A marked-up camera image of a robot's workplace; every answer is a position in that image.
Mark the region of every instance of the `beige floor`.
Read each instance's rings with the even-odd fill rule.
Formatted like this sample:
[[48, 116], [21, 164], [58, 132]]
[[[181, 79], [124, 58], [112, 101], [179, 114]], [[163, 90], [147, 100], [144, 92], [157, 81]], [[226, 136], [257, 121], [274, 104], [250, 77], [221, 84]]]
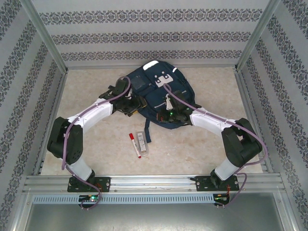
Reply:
[[[227, 118], [245, 117], [232, 68], [182, 68], [196, 94], [196, 103]], [[132, 69], [70, 70], [58, 116], [73, 116]], [[221, 138], [203, 128], [168, 130], [150, 125], [150, 154], [138, 159], [129, 133], [143, 131], [145, 118], [120, 112], [100, 121], [84, 137], [83, 157], [97, 175], [208, 174], [225, 158]], [[244, 169], [261, 173], [260, 164]], [[61, 160], [46, 154], [42, 175], [69, 175]]]

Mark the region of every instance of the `navy backpack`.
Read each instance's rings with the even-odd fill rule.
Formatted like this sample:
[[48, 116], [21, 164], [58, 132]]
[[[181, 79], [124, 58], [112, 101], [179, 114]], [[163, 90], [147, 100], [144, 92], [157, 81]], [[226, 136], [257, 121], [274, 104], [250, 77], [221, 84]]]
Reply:
[[151, 142], [150, 121], [167, 129], [179, 128], [185, 123], [163, 123], [157, 120], [156, 115], [162, 108], [166, 108], [165, 97], [167, 91], [163, 84], [170, 85], [172, 92], [179, 90], [189, 104], [194, 104], [194, 91], [184, 75], [176, 67], [167, 62], [151, 61], [127, 75], [131, 81], [132, 90], [136, 95], [147, 101], [147, 106], [138, 110], [146, 118], [145, 136]]

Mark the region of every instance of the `floral pattern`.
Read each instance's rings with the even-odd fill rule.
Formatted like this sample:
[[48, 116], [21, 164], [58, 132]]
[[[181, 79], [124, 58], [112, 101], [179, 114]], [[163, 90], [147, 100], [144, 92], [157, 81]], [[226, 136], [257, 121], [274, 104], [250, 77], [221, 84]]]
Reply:
[[133, 32], [53, 35], [56, 45], [129, 42], [247, 42], [250, 32]]
[[[270, 133], [272, 135], [273, 141], [276, 146], [277, 155], [279, 155], [282, 167], [285, 170], [285, 174], [287, 176], [288, 183], [290, 184], [290, 188], [292, 190], [292, 195], [295, 198], [295, 203], [297, 204], [297, 209], [299, 213], [301, 214], [301, 218], [303, 219], [303, 224], [306, 229], [308, 229], [308, 204], [307, 204], [307, 198], [305, 197], [304, 190], [301, 189], [302, 185], [299, 183], [299, 177], [296, 174], [295, 165], [291, 161], [289, 151], [286, 148], [284, 139], [282, 137], [282, 133], [280, 132], [280, 128], [278, 126], [278, 122], [276, 120], [276, 117], [273, 113], [272, 106], [270, 104], [270, 101], [266, 95], [265, 89], [262, 85], [259, 73], [257, 71], [256, 65], [254, 64], [253, 59], [251, 56], [248, 58], [246, 62], [246, 66], [248, 68], [248, 71], [250, 73], [250, 76], [252, 78], [252, 81], [254, 83], [256, 92], [258, 94], [259, 101], [261, 103], [264, 116], [267, 120], [268, 127], [270, 130]], [[244, 82], [246, 85], [247, 90], [249, 89], [244, 77]], [[248, 92], [250, 101], [253, 103], [253, 99], [250, 96], [250, 93]], [[259, 123], [258, 124], [261, 130], [262, 138], [264, 139], [264, 134], [262, 132], [262, 127]]]
[[0, 41], [21, 9], [19, 0], [7, 0], [0, 9]]
[[236, 50], [172, 50], [172, 51], [98, 51], [62, 53], [64, 61], [134, 60], [134, 59], [237, 59]]
[[283, 55], [285, 63], [293, 75], [295, 82], [300, 89], [300, 92], [304, 96], [304, 100], [308, 100], [308, 72], [302, 61], [298, 58], [296, 50], [291, 44], [291, 41], [284, 32], [282, 26], [279, 24], [277, 17], [273, 16], [269, 23], [268, 29], [275, 39], [276, 45], [278, 46], [280, 53]]
[[4, 101], [7, 91], [10, 89], [12, 80], [15, 78], [17, 70], [24, 56], [36, 34], [36, 29], [31, 21], [29, 21], [23, 30], [16, 46], [13, 49], [11, 56], [9, 57], [6, 65], [0, 73], [0, 107]]
[[297, 118], [297, 113], [293, 107], [290, 97], [288, 96], [288, 92], [285, 90], [279, 73], [262, 39], [257, 42], [256, 49], [269, 75], [272, 86], [276, 92], [276, 96], [278, 97], [278, 101], [280, 102], [280, 106], [282, 107], [282, 111], [285, 113], [284, 115], [287, 123], [289, 124], [294, 140], [296, 141], [296, 145], [302, 154], [306, 167], [308, 168], [308, 138], [304, 132], [304, 127]]
[[308, 39], [308, 7], [303, 0], [283, 0], [299, 28]]
[[11, 114], [9, 121], [7, 122], [6, 130], [4, 131], [0, 139], [0, 173], [2, 172], [2, 168], [5, 165], [5, 159], [10, 152], [12, 142], [15, 139], [15, 134], [19, 127], [19, 123], [22, 120], [32, 90], [35, 86], [36, 80], [43, 66], [47, 53], [48, 49], [45, 44], [42, 43], [30, 68], [26, 81], [21, 89], [20, 95], [18, 96], [16, 106], [13, 108], [13, 113]]
[[[7, 193], [4, 196], [4, 203], [1, 204], [1, 211], [0, 211], [0, 215], [1, 215], [0, 216], [0, 230], [1, 231], [4, 231], [6, 229], [8, 218], [10, 216], [10, 213], [12, 212], [13, 204], [14, 204], [15, 197], [17, 194], [17, 189], [20, 186], [20, 180], [22, 178], [22, 174], [26, 167], [27, 159], [31, 153], [33, 140], [39, 128], [40, 118], [43, 114], [45, 103], [47, 101], [49, 91], [51, 89], [57, 69], [58, 69], [57, 64], [55, 63], [55, 61], [53, 61], [50, 65], [44, 85], [39, 95], [37, 105], [32, 115], [32, 120], [30, 121], [30, 125], [28, 127], [28, 131], [25, 134], [25, 141], [23, 142], [20, 153], [18, 154], [18, 160], [14, 167], [14, 173], [12, 174], [12, 179], [9, 182]], [[59, 89], [60, 83], [61, 83], [61, 80], [58, 83], [57, 89]]]
[[40, 13], [45, 25], [125, 22], [256, 22], [261, 9], [166, 9]]

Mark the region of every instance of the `patterned wallpaper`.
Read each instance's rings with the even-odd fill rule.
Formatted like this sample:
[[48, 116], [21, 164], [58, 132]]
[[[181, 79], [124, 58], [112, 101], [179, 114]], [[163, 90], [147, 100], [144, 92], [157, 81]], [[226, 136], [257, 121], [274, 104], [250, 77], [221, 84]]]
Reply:
[[17, 0], [0, 0], [0, 231], [33, 174], [62, 73]]
[[242, 70], [300, 230], [308, 230], [307, 14], [303, 0], [281, 1]]
[[236, 64], [269, 0], [33, 0], [68, 67]]

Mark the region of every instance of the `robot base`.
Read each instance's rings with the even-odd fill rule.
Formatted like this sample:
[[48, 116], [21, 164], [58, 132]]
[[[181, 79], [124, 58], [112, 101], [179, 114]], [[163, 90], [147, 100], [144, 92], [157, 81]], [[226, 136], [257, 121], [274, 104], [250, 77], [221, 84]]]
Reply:
[[[107, 193], [110, 189], [110, 177], [95, 177], [94, 178], [94, 186], [98, 187], [101, 192]], [[71, 177], [68, 182], [67, 191], [69, 193], [83, 193], [83, 192], [91, 192], [97, 193], [97, 190], [82, 183], [81, 181], [77, 180], [75, 177]]]
[[213, 185], [210, 176], [197, 176], [191, 178], [191, 180], [196, 182], [197, 192], [226, 191], [228, 186], [230, 187], [230, 191], [238, 191], [240, 189], [236, 176], [229, 177], [218, 188]]

